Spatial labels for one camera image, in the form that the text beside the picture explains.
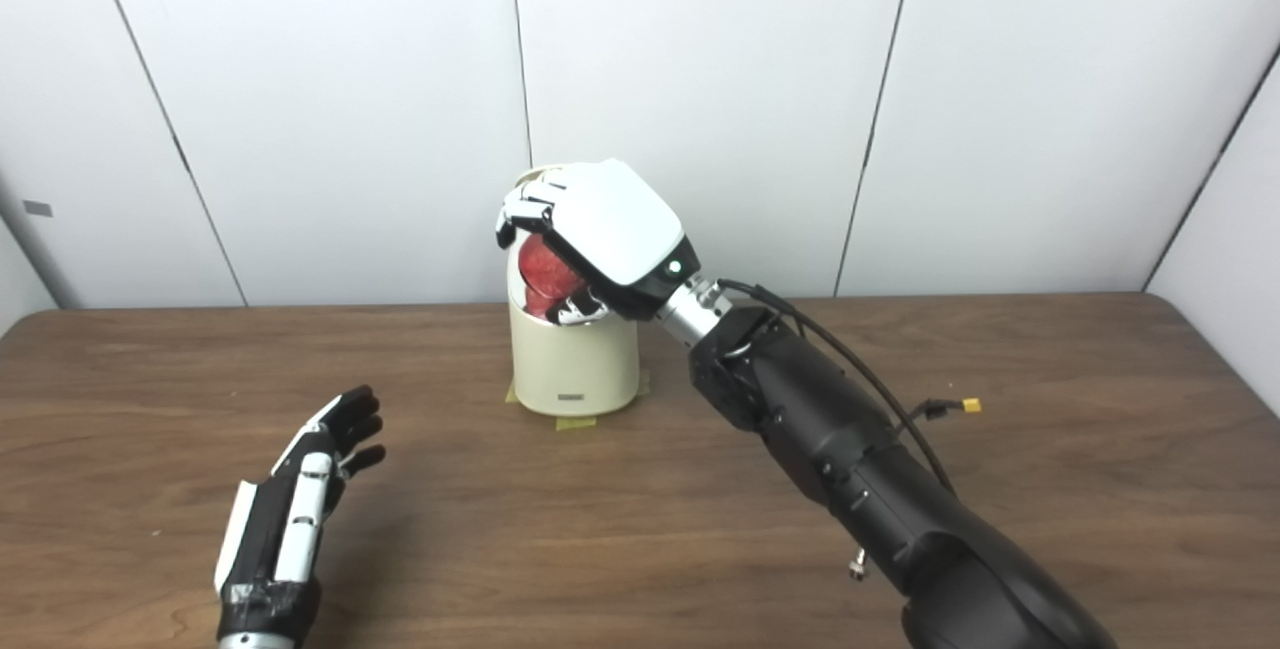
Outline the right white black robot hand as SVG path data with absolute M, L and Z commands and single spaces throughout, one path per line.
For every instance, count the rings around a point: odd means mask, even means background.
M 506 251 L 520 236 L 541 243 L 580 280 L 553 291 L 549 324 L 617 315 L 650 321 L 700 262 L 672 207 L 627 163 L 544 166 L 509 189 L 495 221 Z

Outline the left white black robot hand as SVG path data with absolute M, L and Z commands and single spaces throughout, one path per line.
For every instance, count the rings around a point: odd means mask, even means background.
M 349 480 L 381 463 L 380 402 L 361 385 L 329 402 L 260 483 L 239 483 L 215 565 L 219 648 L 302 648 L 323 586 L 315 575 L 324 526 Z

